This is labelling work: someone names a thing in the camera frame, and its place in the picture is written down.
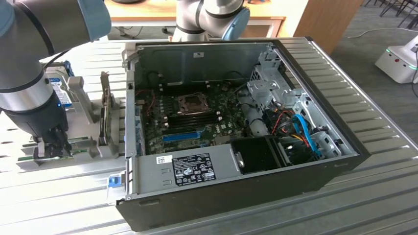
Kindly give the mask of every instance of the metal workbench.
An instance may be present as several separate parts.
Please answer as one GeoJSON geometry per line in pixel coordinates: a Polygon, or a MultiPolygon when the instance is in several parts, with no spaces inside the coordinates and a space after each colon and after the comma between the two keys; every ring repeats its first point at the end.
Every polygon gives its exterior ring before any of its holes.
{"type": "MultiPolygon", "coordinates": [[[[280,41],[373,156],[318,192],[143,234],[418,233],[415,144],[317,44],[305,38],[280,41]]],[[[95,79],[102,70],[110,71],[111,88],[123,96],[122,48],[120,43],[94,43],[69,54],[75,73],[84,75],[89,84],[91,97],[99,97],[95,79]]],[[[17,131],[3,130],[0,149],[9,149],[13,143],[8,142],[15,140],[4,139],[17,131]]],[[[76,165],[56,161],[32,172],[19,171],[13,160],[0,158],[0,171],[5,171],[0,174],[0,234],[134,234],[106,202],[107,177],[124,169],[122,157],[76,165]]]]}

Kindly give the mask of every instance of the chair leg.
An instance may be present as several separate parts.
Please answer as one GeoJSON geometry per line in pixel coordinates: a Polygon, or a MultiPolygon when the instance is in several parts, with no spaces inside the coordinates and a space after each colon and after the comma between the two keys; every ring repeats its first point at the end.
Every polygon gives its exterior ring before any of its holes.
{"type": "Polygon", "coordinates": [[[401,4],[401,6],[399,6],[398,12],[397,12],[397,14],[395,14],[397,17],[401,15],[401,13],[402,13],[402,11],[405,10],[405,8],[406,8],[406,6],[407,6],[409,3],[410,3],[410,0],[403,0],[402,4],[401,4]]]}
{"type": "Polygon", "coordinates": [[[367,3],[365,4],[365,6],[367,6],[367,4],[371,2],[371,0],[367,1],[367,3]]]}
{"type": "Polygon", "coordinates": [[[385,15],[385,13],[391,9],[391,7],[394,6],[394,4],[397,3],[397,0],[394,0],[394,2],[391,3],[391,0],[389,0],[389,3],[386,5],[386,7],[383,8],[383,11],[381,13],[381,17],[385,15]]]}
{"type": "Polygon", "coordinates": [[[398,27],[401,27],[402,23],[405,22],[406,18],[410,16],[410,14],[411,14],[414,8],[417,7],[417,5],[418,5],[418,1],[415,2],[415,5],[414,5],[414,7],[411,8],[410,12],[407,13],[406,17],[405,17],[403,20],[401,21],[401,24],[398,25],[398,27]]]}

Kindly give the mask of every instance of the barcode sticker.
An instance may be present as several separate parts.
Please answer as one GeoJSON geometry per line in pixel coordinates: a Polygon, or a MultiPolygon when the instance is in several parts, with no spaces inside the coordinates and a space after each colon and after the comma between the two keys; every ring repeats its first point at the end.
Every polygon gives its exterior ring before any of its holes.
{"type": "Polygon", "coordinates": [[[156,157],[156,164],[170,163],[172,161],[172,155],[156,157]]]}

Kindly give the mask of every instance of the warning label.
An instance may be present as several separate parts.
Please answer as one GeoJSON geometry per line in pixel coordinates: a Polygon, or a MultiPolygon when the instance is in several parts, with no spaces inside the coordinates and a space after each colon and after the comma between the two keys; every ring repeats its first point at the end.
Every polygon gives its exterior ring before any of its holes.
{"type": "Polygon", "coordinates": [[[172,167],[178,186],[216,179],[208,153],[172,158],[172,167]]]}

